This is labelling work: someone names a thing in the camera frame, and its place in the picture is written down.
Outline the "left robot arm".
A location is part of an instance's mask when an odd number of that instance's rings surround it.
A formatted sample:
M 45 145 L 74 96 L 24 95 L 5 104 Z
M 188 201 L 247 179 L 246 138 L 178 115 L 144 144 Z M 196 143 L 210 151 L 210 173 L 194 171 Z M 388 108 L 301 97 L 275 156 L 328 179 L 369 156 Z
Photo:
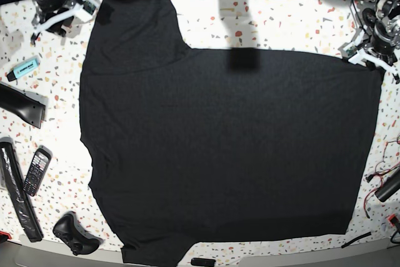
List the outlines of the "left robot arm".
M 399 0 L 370 0 L 366 4 L 350 0 L 350 12 L 356 32 L 339 48 L 343 60 L 363 64 L 371 71 L 381 68 L 399 84 L 395 66 L 399 59 L 395 53 L 399 50 Z

